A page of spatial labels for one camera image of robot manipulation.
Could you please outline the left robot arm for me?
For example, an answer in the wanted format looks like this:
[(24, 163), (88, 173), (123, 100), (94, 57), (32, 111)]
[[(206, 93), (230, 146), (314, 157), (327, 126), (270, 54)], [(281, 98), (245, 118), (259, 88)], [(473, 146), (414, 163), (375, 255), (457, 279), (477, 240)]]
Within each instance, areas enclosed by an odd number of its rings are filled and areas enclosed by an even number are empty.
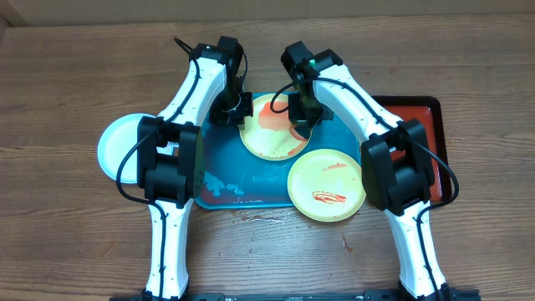
[(153, 221), (143, 300), (186, 299), (188, 222), (205, 172), (203, 122), (242, 127), (252, 115), (252, 95), (237, 74), (245, 53), (236, 38), (195, 48), (176, 43), (188, 54), (190, 73), (171, 103), (158, 116), (142, 118), (137, 129), (137, 184)]

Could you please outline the dark teal sponge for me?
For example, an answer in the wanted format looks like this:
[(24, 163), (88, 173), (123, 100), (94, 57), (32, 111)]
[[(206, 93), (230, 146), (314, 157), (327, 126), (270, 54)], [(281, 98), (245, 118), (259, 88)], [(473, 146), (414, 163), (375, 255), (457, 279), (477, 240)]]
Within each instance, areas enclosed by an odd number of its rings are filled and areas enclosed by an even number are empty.
[(313, 130), (308, 126), (307, 123), (296, 124), (293, 127), (293, 131), (295, 132), (296, 138), (298, 140), (309, 140), (313, 132)]

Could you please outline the light blue plate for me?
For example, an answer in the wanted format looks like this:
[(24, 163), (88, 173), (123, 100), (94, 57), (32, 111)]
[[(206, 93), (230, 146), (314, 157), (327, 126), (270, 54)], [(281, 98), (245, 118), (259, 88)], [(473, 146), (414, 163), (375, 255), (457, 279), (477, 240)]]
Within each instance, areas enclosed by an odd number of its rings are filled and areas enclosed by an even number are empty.
[(137, 129), (145, 113), (135, 113), (120, 117), (111, 123), (99, 139), (97, 158), (102, 171), (116, 180), (120, 163), (137, 143)]

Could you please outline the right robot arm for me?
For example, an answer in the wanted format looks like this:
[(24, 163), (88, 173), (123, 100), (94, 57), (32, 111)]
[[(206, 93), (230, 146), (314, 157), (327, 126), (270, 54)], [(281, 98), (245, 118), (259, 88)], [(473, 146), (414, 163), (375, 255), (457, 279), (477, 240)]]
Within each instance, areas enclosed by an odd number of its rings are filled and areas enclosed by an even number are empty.
[(387, 216), (395, 240), (400, 298), (454, 299), (436, 260), (430, 223), (433, 166), (447, 164), (429, 149), (425, 127), (380, 106), (331, 49), (312, 54), (297, 41), (281, 62), (298, 91), (285, 108), (297, 133), (308, 138), (319, 121), (337, 115), (358, 140), (364, 190)]

